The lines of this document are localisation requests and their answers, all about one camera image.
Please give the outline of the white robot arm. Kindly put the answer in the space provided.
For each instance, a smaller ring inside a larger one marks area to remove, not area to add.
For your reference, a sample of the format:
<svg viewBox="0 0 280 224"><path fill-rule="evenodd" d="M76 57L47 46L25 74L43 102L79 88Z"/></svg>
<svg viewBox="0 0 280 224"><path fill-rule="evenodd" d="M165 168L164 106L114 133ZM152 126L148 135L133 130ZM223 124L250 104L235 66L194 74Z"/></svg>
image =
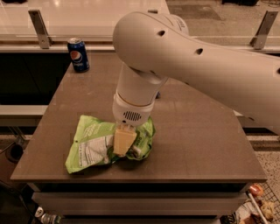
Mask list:
<svg viewBox="0 0 280 224"><path fill-rule="evenodd" d="M176 15L131 12L115 25L122 61L114 95L117 123L144 124L173 78L280 134L280 58L192 38Z"/></svg>

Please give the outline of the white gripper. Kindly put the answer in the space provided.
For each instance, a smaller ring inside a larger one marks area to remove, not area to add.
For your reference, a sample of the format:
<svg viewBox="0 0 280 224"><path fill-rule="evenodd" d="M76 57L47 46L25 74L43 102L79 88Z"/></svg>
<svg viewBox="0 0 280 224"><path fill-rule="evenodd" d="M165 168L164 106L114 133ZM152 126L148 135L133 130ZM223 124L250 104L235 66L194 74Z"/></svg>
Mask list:
<svg viewBox="0 0 280 224"><path fill-rule="evenodd" d="M133 126L148 121L155 103L154 94L123 93L116 91L113 100L113 115L118 123L114 135L113 152L124 157L137 137Z"/></svg>

